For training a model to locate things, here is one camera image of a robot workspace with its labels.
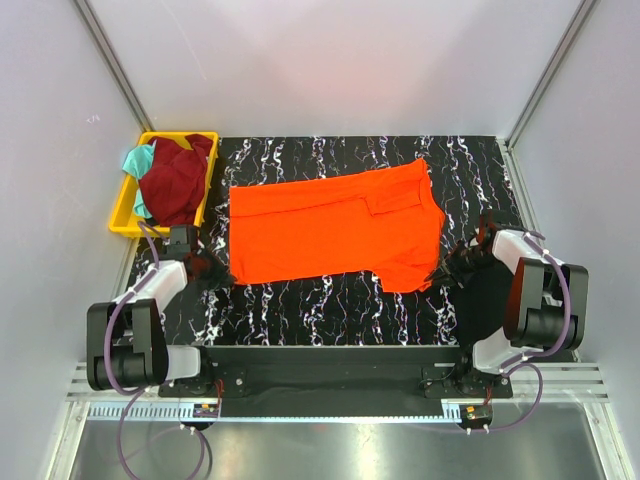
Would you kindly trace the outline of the orange t shirt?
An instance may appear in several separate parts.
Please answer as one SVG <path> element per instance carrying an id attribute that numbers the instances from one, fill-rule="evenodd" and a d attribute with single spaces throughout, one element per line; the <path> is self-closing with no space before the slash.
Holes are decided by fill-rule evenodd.
<path id="1" fill-rule="evenodd" d="M 428 165 L 233 187 L 230 270 L 242 285 L 359 271 L 387 293 L 429 288 L 445 215 Z"/>

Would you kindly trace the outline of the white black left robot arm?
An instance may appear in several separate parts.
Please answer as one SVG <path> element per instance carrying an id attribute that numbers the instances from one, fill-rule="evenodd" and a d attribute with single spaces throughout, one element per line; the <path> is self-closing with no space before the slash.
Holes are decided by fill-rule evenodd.
<path id="1" fill-rule="evenodd" d="M 227 288 L 236 278 L 209 250 L 187 244 L 156 253 L 144 276 L 117 298 L 87 311 L 87 381 L 94 391 L 133 395 L 201 371 L 196 347 L 170 347 L 161 315 L 189 284 Z"/>

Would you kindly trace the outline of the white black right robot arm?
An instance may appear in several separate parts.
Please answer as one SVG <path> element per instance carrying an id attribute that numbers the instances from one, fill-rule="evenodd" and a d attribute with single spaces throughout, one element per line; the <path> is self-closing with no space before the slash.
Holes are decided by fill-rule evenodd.
<path id="1" fill-rule="evenodd" d="M 462 373 L 501 375 L 581 345 L 588 270 L 557 259 L 543 239 L 486 210 L 476 232 L 429 275 L 432 286 L 451 290 Z"/>

